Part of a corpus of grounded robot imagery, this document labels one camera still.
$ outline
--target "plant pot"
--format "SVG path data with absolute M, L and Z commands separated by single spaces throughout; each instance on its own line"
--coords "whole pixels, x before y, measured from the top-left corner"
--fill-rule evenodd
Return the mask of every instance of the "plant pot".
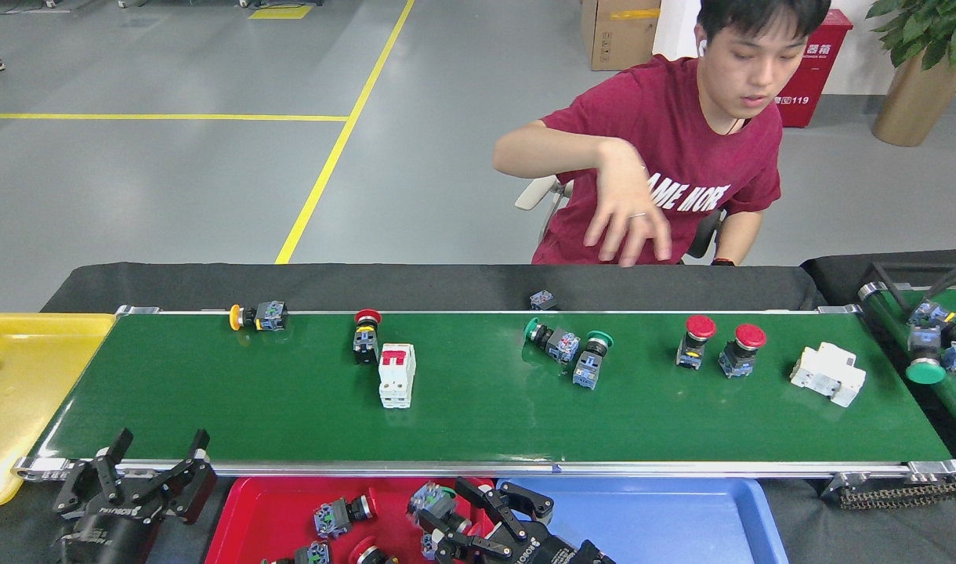
M 882 111 L 871 132 L 883 142 L 897 146 L 918 146 L 955 98 L 956 67 L 945 56 L 938 64 L 922 70 L 923 53 L 896 69 Z

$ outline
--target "man's left arm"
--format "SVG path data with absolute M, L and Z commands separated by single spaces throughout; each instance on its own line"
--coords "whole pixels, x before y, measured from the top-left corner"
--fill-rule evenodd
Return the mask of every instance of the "man's left arm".
M 742 264 L 757 239 L 763 220 L 764 211 L 737 211 L 726 215 L 715 239 L 715 260 L 726 259 L 733 264 Z

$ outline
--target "plastic tray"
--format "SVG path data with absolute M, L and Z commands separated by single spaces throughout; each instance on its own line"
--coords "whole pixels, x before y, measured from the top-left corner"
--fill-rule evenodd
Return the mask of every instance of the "plastic tray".
M 29 454 L 105 339 L 115 316 L 0 313 L 0 504 L 15 496 L 12 475 Z
M 554 499 L 549 531 L 589 539 L 618 564 L 785 564 L 764 490 L 753 479 L 504 479 Z
M 472 479 L 488 484 L 488 479 Z M 374 490 L 377 517 L 353 524 L 338 539 L 328 540 L 331 561 L 346 564 L 352 550 L 368 537 L 389 557 L 403 564 L 432 564 L 422 556 L 422 529 L 405 515 L 410 497 L 427 482 L 453 486 L 446 478 L 242 478 L 234 483 L 217 522 L 206 564 L 259 564 L 280 558 L 293 558 L 300 547 L 320 541 L 314 531 L 314 511 L 339 497 L 352 502 Z M 476 534 L 488 534 L 491 522 L 463 501 L 466 513 L 460 513 L 476 525 Z

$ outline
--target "red button cap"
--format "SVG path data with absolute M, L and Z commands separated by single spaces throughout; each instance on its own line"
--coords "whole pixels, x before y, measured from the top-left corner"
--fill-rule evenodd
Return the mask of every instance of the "red button cap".
M 686 318 L 686 332 L 699 339 L 709 339 L 715 335 L 715 321 L 707 315 L 692 315 Z
M 767 335 L 756 325 L 742 324 L 736 327 L 736 342 L 747 349 L 760 349 L 767 344 Z
M 377 321 L 377 325 L 381 324 L 381 313 L 379 311 L 374 311 L 373 309 L 361 309 L 356 314 L 357 324 L 360 322 L 360 319 L 364 317 L 373 317 Z

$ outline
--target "yellow tray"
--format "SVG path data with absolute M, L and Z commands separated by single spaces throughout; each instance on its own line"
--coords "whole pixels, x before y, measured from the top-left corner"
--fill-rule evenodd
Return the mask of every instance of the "yellow tray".
M 0 504 L 12 474 L 92 359 L 116 318 L 88 313 L 0 313 Z

